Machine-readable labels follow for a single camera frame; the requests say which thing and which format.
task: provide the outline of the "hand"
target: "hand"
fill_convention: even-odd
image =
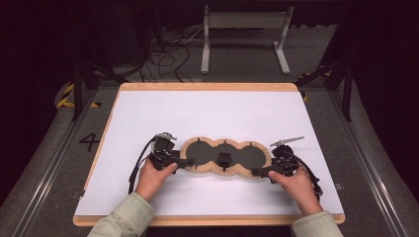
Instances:
[[[291,177],[281,175],[275,171],[270,171],[268,176],[283,186],[284,190],[298,205],[302,215],[307,216],[323,211],[315,195],[310,176],[302,165],[298,167],[296,173]]]
[[[158,171],[154,168],[151,161],[146,159],[139,172],[138,184],[136,185],[135,192],[146,201],[151,201],[153,196],[163,186],[164,180],[166,180],[166,178],[177,168],[178,165],[173,163],[163,170]]]

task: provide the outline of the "white paper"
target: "white paper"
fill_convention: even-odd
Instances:
[[[280,139],[304,136],[289,144],[320,179],[321,204],[332,214],[343,208],[299,92],[121,91],[112,121],[84,197],[75,215],[108,215],[127,195],[128,178],[147,143],[159,132],[178,139],[180,149],[194,136],[269,147]],[[300,214],[280,185],[179,169],[151,204],[158,215]]]

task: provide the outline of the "black cable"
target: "black cable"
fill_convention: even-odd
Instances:
[[[159,45],[157,45],[157,43],[152,43],[150,45],[150,56],[159,56],[160,54],[163,53],[163,50],[159,49],[158,47]]]
[[[169,50],[167,50],[166,53],[173,53],[181,47],[182,47],[182,44],[179,43],[178,41],[173,42],[173,46]]]
[[[162,58],[163,57],[166,57],[166,56],[168,56],[168,57],[172,57],[173,58],[173,61],[172,62],[170,62],[170,63],[167,63],[167,64],[161,64],[161,60],[163,60]],[[150,62],[151,64],[153,64],[153,65],[155,65],[155,66],[171,66],[171,65],[173,65],[173,64],[175,64],[175,62],[176,62],[176,59],[175,59],[175,57],[174,56],[172,56],[172,55],[164,55],[163,57],[161,57],[160,59],[159,59],[159,62],[158,63],[155,63],[154,62],[154,60],[153,60],[153,58],[149,58],[151,61],[148,61],[148,62]]]
[[[189,52],[189,50],[188,50],[188,48],[186,47],[186,46],[184,46],[183,44],[181,44],[181,46],[188,52],[188,56],[187,56],[187,58],[179,65],[179,66],[177,66],[176,68],[175,68],[175,75],[176,75],[176,77],[181,81],[181,82],[183,82],[182,81],[182,79],[181,79],[181,77],[178,75],[178,70],[179,70],[179,68],[181,68],[188,60],[189,60],[189,57],[191,56],[191,53]]]
[[[145,67],[148,69],[148,72],[150,74],[150,78],[153,79],[155,82],[157,82],[157,80],[153,77],[153,75],[151,74],[151,70],[150,68],[148,68],[148,63],[147,61],[145,61]]]
[[[155,50],[155,51],[160,53],[160,54],[161,53],[172,53],[172,52],[176,51],[177,49],[179,49],[179,47],[180,47],[180,46],[177,46],[177,42],[178,42],[178,40],[175,40],[173,42],[169,41],[167,45],[163,45],[164,48],[162,48],[161,50]]]
[[[135,183],[135,177],[136,174],[138,173],[139,170],[139,166],[141,165],[141,163],[147,159],[147,157],[145,157],[144,159],[141,159],[142,156],[144,155],[145,150],[148,148],[148,146],[151,144],[151,142],[155,141],[156,136],[153,136],[153,138],[151,138],[147,144],[144,146],[144,149],[142,149],[141,154],[138,157],[138,160],[135,163],[135,167],[132,170],[131,175],[129,176],[129,190],[128,190],[128,194],[132,193],[133,191],[133,184]]]
[[[194,81],[191,79],[191,77],[189,77],[189,76],[185,75],[184,73],[179,72],[179,74],[181,74],[181,75],[183,75],[184,77],[188,78],[191,82],[194,82]]]
[[[139,76],[141,77],[142,82],[145,82],[145,79],[148,81],[144,73],[142,72],[141,68],[138,68]]]
[[[166,58],[166,57],[173,58],[173,62],[172,62],[171,64],[168,64],[168,65],[161,65],[161,61],[163,60],[163,58]],[[159,61],[158,61],[158,64],[157,64],[157,69],[158,69],[158,74],[159,74],[159,76],[160,76],[160,77],[164,77],[165,75],[167,75],[167,74],[169,74],[169,73],[172,73],[172,72],[166,72],[166,73],[162,74],[162,73],[161,73],[161,67],[162,67],[162,66],[169,66],[169,65],[172,65],[172,64],[174,64],[175,62],[176,62],[176,58],[175,58],[174,56],[172,56],[172,55],[164,55],[164,56],[160,57],[160,59],[159,59]]]

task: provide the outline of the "light green sleeve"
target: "light green sleeve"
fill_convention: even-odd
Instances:
[[[333,216],[328,211],[321,211],[297,220],[293,224],[297,237],[341,237]]]
[[[153,212],[146,200],[132,193],[110,215],[100,219],[89,236],[140,236],[153,219]]]

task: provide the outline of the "metal stand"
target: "metal stand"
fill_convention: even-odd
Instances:
[[[75,65],[73,69],[75,107],[73,120],[77,120],[83,111],[83,82],[87,90],[97,90],[99,87],[100,81],[95,75],[94,70],[99,71],[106,77],[120,83],[128,81],[112,70],[108,57],[103,51],[103,46],[98,43],[100,42],[99,35],[91,37],[93,39],[89,38],[87,36],[88,33],[83,31],[81,24],[77,21],[77,18],[69,5],[57,4],[55,10],[61,14],[61,17],[58,19],[58,26],[61,27],[62,32],[60,41],[62,45],[65,45],[64,50],[71,63]],[[79,14],[84,14],[83,16],[85,17],[90,16],[90,11],[88,9],[80,10],[77,8],[77,10]],[[95,43],[90,43],[89,40],[95,40]],[[88,48],[92,59],[85,59],[86,55],[82,50],[83,43],[90,45]]]
[[[282,29],[280,39],[274,41],[275,52],[284,74],[290,74],[290,68],[284,56],[283,46],[293,16],[293,7],[286,12],[251,13],[251,12],[210,12],[206,5],[204,16],[204,51],[201,72],[210,72],[210,28],[270,28]]]
[[[300,87],[324,73],[332,71],[329,78],[324,83],[324,87],[328,91],[335,91],[340,83],[345,79],[344,92],[343,92],[343,101],[342,101],[342,110],[346,117],[346,120],[351,120],[350,115],[350,104],[351,104],[351,93],[352,93],[352,69],[348,61],[336,61],[330,65],[320,67],[315,72],[303,76],[301,79],[295,82],[295,85]]]

